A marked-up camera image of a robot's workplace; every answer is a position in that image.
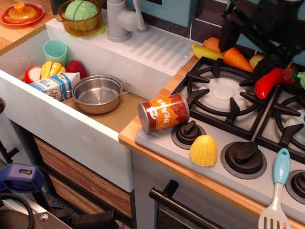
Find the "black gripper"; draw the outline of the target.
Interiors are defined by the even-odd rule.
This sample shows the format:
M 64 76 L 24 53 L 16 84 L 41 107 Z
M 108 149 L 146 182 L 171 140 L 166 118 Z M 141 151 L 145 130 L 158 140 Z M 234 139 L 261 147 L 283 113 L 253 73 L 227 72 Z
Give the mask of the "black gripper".
M 274 68 L 305 60 L 305 2 L 303 0 L 230 0 L 225 10 L 219 48 L 236 43 L 268 54 L 240 86 L 254 86 Z

